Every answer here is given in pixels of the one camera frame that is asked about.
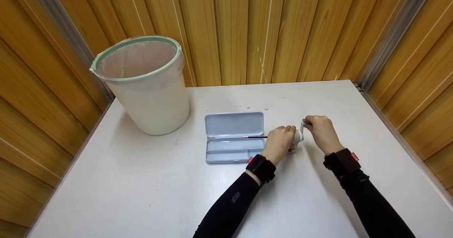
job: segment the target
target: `wooden wall panel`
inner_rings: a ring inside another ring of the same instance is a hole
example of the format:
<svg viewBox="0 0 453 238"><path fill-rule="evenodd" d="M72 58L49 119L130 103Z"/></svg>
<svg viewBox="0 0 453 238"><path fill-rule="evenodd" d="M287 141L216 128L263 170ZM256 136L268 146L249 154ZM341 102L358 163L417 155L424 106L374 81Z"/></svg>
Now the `wooden wall panel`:
<svg viewBox="0 0 453 238"><path fill-rule="evenodd" d="M197 84L221 85L214 0L180 2Z"/></svg>
<svg viewBox="0 0 453 238"><path fill-rule="evenodd" d="M114 45L124 39L126 34L116 15L115 9L110 0L87 0L93 10L110 45Z"/></svg>
<svg viewBox="0 0 453 238"><path fill-rule="evenodd" d="M111 0L127 37L154 35L144 0Z"/></svg>
<svg viewBox="0 0 453 238"><path fill-rule="evenodd" d="M377 0L359 40L340 75L341 80L358 82L380 41L405 0Z"/></svg>
<svg viewBox="0 0 453 238"><path fill-rule="evenodd" d="M452 4L426 0L368 93L453 195Z"/></svg>
<svg viewBox="0 0 453 238"><path fill-rule="evenodd" d="M97 104L16 0L0 0L0 35L89 130L101 115Z"/></svg>
<svg viewBox="0 0 453 238"><path fill-rule="evenodd" d="M354 0L322 80L337 80L346 67L376 0Z"/></svg>
<svg viewBox="0 0 453 238"><path fill-rule="evenodd" d="M453 84L411 122L401 135L425 160L453 141Z"/></svg>
<svg viewBox="0 0 453 238"><path fill-rule="evenodd" d="M196 87L197 80L179 0L145 0L145 3L156 34L171 37L181 45L185 62L184 82L186 87Z"/></svg>
<svg viewBox="0 0 453 238"><path fill-rule="evenodd" d="M319 0L297 80L320 81L353 0Z"/></svg>
<svg viewBox="0 0 453 238"><path fill-rule="evenodd" d="M369 90L369 95L381 109L386 106L448 25L453 22L452 3L453 0L426 0L412 26L405 33Z"/></svg>
<svg viewBox="0 0 453 238"><path fill-rule="evenodd" d="M0 238L23 238L27 228L0 219Z"/></svg>
<svg viewBox="0 0 453 238"><path fill-rule="evenodd" d="M215 0L222 85L246 84L248 0Z"/></svg>
<svg viewBox="0 0 453 238"><path fill-rule="evenodd" d="M275 54L273 83L295 82L318 0L285 0Z"/></svg>
<svg viewBox="0 0 453 238"><path fill-rule="evenodd" d="M107 107L107 97L100 89L88 69L84 67L79 58L74 53L72 47L61 34L53 19L47 14L39 0L17 0L22 8L31 17L33 22L39 27L53 48L71 69L90 96L96 101L100 109Z"/></svg>
<svg viewBox="0 0 453 238"><path fill-rule="evenodd" d="M412 75L401 82L404 85L392 94L392 100L382 109L399 131L404 130L453 83L452 64L453 24L435 43Z"/></svg>
<svg viewBox="0 0 453 238"><path fill-rule="evenodd" d="M283 0L249 0L247 84L270 83Z"/></svg>
<svg viewBox="0 0 453 238"><path fill-rule="evenodd" d="M0 96L74 155L88 131L1 40L0 64Z"/></svg>
<svg viewBox="0 0 453 238"><path fill-rule="evenodd" d="M60 0L94 56L110 46L87 0Z"/></svg>
<svg viewBox="0 0 453 238"><path fill-rule="evenodd" d="M0 219L29 227L52 188L0 158Z"/></svg>
<svg viewBox="0 0 453 238"><path fill-rule="evenodd" d="M428 158L425 163L447 190L453 188L453 143Z"/></svg>
<svg viewBox="0 0 453 238"><path fill-rule="evenodd" d="M55 187L72 157L0 98L0 157Z"/></svg>

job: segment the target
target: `open pencil case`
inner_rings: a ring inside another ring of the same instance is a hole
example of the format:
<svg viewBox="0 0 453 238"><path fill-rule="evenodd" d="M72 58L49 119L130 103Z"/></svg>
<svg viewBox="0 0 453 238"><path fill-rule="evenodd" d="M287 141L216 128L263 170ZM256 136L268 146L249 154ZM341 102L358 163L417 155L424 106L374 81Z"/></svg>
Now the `open pencil case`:
<svg viewBox="0 0 453 238"><path fill-rule="evenodd" d="M245 138L264 134L262 112L208 114L204 121L208 164L246 163L264 149L264 138Z"/></svg>

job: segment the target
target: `trash can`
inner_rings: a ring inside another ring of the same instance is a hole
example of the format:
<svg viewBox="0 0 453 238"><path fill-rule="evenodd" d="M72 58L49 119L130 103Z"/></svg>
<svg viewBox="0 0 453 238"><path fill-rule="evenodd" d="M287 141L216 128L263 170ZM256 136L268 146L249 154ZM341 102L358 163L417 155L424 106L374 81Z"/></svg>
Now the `trash can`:
<svg viewBox="0 0 453 238"><path fill-rule="evenodd" d="M152 35L111 46L97 55L90 71L107 84L140 130L163 135L189 116L183 66L179 43Z"/></svg>

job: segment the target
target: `arm sleeve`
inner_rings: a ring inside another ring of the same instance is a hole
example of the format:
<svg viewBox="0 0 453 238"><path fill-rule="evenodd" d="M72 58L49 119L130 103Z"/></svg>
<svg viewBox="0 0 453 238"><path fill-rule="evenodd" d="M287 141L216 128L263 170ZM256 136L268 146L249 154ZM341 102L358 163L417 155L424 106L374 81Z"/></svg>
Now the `arm sleeve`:
<svg viewBox="0 0 453 238"><path fill-rule="evenodd" d="M369 176L357 170L337 176L370 238L415 237L390 203L379 193Z"/></svg>
<svg viewBox="0 0 453 238"><path fill-rule="evenodd" d="M233 236L259 188L252 177L243 173L209 209L194 238Z"/></svg>

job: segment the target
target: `tabletop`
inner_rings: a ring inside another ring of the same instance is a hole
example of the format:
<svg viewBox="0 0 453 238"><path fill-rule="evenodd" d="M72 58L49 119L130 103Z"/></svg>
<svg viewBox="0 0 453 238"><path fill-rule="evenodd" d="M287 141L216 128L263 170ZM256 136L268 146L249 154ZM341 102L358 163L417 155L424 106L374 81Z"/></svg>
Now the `tabletop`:
<svg viewBox="0 0 453 238"><path fill-rule="evenodd" d="M178 130L142 133L115 100L29 231L32 238L191 237L246 164L207 164L204 117L264 112L265 131L332 119L342 144L417 237L451 237L453 211L350 81L188 88ZM311 134L256 196L237 237L367 237Z"/></svg>

